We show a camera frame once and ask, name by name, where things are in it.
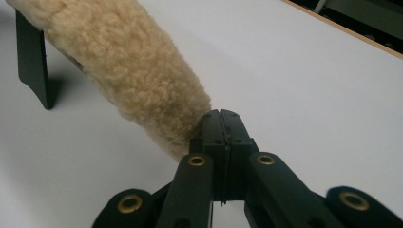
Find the sheepskin roller cover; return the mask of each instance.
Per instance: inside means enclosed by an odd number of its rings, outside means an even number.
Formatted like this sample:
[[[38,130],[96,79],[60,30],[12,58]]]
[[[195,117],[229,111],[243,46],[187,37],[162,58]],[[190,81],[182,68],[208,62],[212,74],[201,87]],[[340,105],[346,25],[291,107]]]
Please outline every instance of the sheepskin roller cover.
[[[135,0],[6,0],[173,158],[211,109],[174,46]]]

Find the black plastic part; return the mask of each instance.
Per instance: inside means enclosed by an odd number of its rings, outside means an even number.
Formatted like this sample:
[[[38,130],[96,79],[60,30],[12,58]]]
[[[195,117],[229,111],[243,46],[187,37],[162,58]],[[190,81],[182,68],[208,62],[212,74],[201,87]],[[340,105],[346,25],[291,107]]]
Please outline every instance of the black plastic part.
[[[344,227],[279,157],[262,152],[249,163],[252,191],[276,227]]]
[[[244,212],[251,228],[273,228],[275,224],[262,207],[257,207],[249,202],[245,202]]]
[[[205,154],[181,159],[156,228],[211,227],[213,161]]]
[[[403,227],[403,221],[388,208],[368,194],[351,187],[329,190],[325,204],[347,227]]]
[[[54,106],[55,96],[48,84],[44,32],[16,11],[18,75],[38,97],[45,109]]]
[[[229,200],[245,200],[249,181],[247,179],[248,158],[259,152],[249,137],[240,116],[228,110],[221,111],[226,139],[230,147],[228,166]]]
[[[137,195],[143,201],[139,210],[132,213],[121,213],[118,210],[119,202],[129,195]],[[130,189],[114,196],[106,205],[93,224],[93,228],[144,228],[153,227],[152,201],[150,195],[142,190]]]
[[[235,112],[212,110],[201,122],[201,135],[191,141],[190,152],[202,152],[214,160],[214,201],[244,200],[247,160],[259,152],[258,147]]]
[[[211,111],[172,183],[152,196],[140,190],[118,194],[93,228],[208,228],[212,201],[236,199],[245,201],[252,228],[403,228],[396,215],[367,194],[342,187],[329,191],[325,199],[311,192],[279,157],[258,151],[236,113]],[[344,195],[343,201],[343,192],[358,197]],[[119,201],[133,193],[144,205],[133,213],[119,212]],[[357,198],[369,203],[368,210],[354,209],[362,206]],[[346,199],[351,201],[347,207]]]
[[[229,147],[225,142],[226,139],[218,110],[210,111],[202,118],[201,130],[201,152],[210,156],[214,161],[213,199],[214,201],[226,201],[228,194]]]

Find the black stand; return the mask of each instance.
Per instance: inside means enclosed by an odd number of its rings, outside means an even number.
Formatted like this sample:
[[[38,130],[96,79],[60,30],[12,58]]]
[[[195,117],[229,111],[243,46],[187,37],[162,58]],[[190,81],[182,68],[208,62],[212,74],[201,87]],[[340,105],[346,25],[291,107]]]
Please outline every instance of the black stand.
[[[55,95],[49,89],[44,32],[35,28],[19,11],[16,11],[16,28],[19,78],[36,94],[45,109],[51,109]]]
[[[214,110],[201,122],[174,180],[150,195],[126,190],[113,197],[93,228],[211,227],[212,201],[244,200],[253,228],[403,227],[369,195],[350,187],[326,199],[311,192],[276,155],[259,152],[240,116]]]

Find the metal grommet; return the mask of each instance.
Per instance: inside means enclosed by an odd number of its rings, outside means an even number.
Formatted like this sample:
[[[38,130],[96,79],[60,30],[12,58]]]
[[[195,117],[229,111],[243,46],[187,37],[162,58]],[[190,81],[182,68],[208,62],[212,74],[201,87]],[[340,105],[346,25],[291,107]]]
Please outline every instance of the metal grommet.
[[[345,205],[358,211],[366,211],[370,208],[370,203],[356,193],[342,192],[339,196]]]
[[[123,214],[132,213],[142,207],[143,200],[136,194],[124,196],[118,203],[118,210]]]
[[[191,157],[187,162],[193,166],[202,166],[205,164],[205,158],[201,156],[195,156]]]
[[[270,155],[260,155],[258,156],[258,162],[265,165],[274,164],[276,160]]]

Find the white tabletop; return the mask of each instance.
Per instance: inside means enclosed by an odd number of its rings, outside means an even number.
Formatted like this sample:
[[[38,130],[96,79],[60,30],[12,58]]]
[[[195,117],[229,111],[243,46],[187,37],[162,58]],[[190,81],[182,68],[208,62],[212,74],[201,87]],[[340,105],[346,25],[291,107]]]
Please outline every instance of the white tabletop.
[[[141,1],[261,151],[312,190],[348,185],[403,218],[403,60],[279,0]],[[177,164],[63,55],[46,111],[18,80],[13,10],[0,2],[0,227],[90,227],[115,194],[153,193]],[[247,227],[241,202],[213,227]]]

